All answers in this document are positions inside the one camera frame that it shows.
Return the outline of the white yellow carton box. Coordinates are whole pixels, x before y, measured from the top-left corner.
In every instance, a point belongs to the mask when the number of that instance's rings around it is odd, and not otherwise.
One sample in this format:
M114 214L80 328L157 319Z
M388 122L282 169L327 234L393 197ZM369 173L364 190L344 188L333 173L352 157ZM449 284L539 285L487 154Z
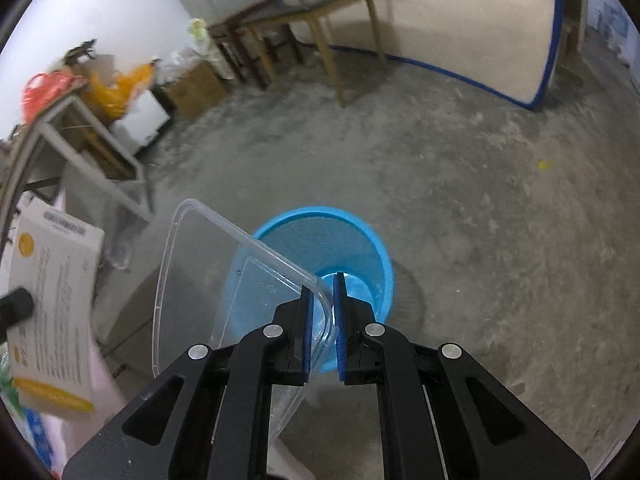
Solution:
M8 330L9 358L21 402L75 416L94 411L90 315L104 232L33 200L17 223L9 288L24 287L34 315Z

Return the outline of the clear plastic container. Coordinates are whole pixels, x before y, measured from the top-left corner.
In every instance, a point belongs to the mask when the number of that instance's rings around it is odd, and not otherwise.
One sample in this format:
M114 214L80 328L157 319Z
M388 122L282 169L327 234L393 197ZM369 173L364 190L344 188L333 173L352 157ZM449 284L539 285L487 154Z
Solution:
M269 324L277 306L297 299L304 288L314 297L308 354L317 374L335 341L328 285L198 200L183 200L158 274L153 374L194 344L236 344Z

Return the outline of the blue trash basket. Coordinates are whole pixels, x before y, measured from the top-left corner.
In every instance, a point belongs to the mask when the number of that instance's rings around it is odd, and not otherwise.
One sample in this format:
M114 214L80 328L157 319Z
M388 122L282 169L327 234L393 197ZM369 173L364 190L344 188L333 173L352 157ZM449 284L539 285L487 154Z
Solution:
M337 367L333 282L344 276L346 292L370 304L384 322L394 296L394 271L382 240L366 222L331 207L304 207L280 214L252 235L230 223L228 272L222 282L210 340L234 344L272 320L279 304L304 287L314 293L312 370Z

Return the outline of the white plastic tablecloth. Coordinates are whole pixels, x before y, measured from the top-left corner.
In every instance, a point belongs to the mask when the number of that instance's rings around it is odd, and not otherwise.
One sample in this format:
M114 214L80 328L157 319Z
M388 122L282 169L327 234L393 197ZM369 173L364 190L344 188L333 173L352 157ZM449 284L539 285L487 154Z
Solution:
M2 290L24 288L34 310L9 328L1 361L18 408L49 423L46 464L55 472L125 405L90 326L103 240L101 229L35 198L17 220L2 274Z

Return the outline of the wooden side table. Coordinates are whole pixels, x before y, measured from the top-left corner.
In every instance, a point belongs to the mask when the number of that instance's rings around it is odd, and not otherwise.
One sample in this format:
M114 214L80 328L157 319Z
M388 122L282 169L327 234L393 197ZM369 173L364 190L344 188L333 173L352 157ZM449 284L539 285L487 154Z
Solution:
M1 223L8 224L36 161L46 146L81 177L143 221L152 219L146 196L134 198L116 181L144 180L140 162L117 140L81 99L80 84L44 108L22 129L10 151L8 175L2 182Z

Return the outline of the red plastic bag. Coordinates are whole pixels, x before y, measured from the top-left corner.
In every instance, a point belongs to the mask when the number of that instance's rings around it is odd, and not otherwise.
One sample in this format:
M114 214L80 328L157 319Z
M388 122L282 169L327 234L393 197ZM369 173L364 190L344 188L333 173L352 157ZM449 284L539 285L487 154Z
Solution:
M35 74L26 82L22 92L23 122L29 125L37 115L61 96L66 96L86 83L86 78L67 70Z

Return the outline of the white foam box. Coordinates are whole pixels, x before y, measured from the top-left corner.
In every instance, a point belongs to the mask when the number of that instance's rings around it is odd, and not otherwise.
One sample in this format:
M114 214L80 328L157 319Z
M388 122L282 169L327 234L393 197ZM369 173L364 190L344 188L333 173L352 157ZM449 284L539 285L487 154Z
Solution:
M135 155L147 148L169 122L170 116L151 90L145 90L130 104L128 112L110 127L112 135Z

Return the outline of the yellow plastic bag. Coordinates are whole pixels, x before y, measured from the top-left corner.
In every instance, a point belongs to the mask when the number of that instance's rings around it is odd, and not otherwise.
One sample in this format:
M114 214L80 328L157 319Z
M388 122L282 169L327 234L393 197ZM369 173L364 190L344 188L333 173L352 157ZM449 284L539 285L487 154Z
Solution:
M104 84L101 76L92 70L86 93L88 102L102 110L107 118L119 120L140 94L151 87L154 70L152 63L146 63L126 74L115 72L112 84Z

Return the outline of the cardboard box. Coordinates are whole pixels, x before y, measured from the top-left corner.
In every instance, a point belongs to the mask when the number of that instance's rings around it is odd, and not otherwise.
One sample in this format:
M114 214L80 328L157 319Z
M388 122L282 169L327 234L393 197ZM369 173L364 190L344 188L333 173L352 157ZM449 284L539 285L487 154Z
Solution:
M165 84L163 92L175 105L177 112L190 122L227 97L227 90L209 62L201 62Z

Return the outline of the dark wooden stool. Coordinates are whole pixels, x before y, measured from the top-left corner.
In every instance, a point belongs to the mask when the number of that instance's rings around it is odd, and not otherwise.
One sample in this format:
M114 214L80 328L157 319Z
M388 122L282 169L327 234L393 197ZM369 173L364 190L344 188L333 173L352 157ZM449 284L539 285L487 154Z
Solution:
M246 18L251 18L259 11L275 6L278 0L262 0L247 6L233 14L228 15L221 22L208 25L207 32L214 45L220 50L224 59L231 67L232 73L241 82L245 82L244 73L248 73L259 88L265 90L267 84L262 78L257 63L259 58L250 54L250 49L245 41L246 35L241 25ZM298 64L303 64L304 57L298 45L291 26L281 25L277 32L272 32L264 38L267 53L274 62L279 62L278 50L289 46Z

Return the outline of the wooden chair dark seat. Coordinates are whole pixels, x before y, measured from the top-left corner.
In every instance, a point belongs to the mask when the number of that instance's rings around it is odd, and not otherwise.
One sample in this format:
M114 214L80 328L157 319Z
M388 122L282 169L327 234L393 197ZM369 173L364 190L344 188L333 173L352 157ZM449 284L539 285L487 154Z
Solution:
M268 3L249 18L244 18L241 29L246 33L250 44L255 49L269 80L273 84L277 84L277 74L274 70L273 62L258 34L267 29L305 22L314 37L314 42L319 50L329 81L334 88L337 101L341 107L345 107L346 100L340 77L338 76L333 55L330 52L328 40L326 40L326 34L321 26L320 18L325 18L331 13L341 11L361 1L367 5L375 52L380 62L385 64L386 53L383 50L380 22L378 21L378 12L376 12L374 0L276 0L274 3Z

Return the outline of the white mattress blue trim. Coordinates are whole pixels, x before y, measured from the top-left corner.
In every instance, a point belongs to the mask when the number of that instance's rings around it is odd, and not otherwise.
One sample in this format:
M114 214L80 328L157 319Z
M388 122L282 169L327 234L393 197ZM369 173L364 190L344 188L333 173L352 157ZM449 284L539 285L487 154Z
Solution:
M562 0L373 0L384 52L532 110L551 78Z

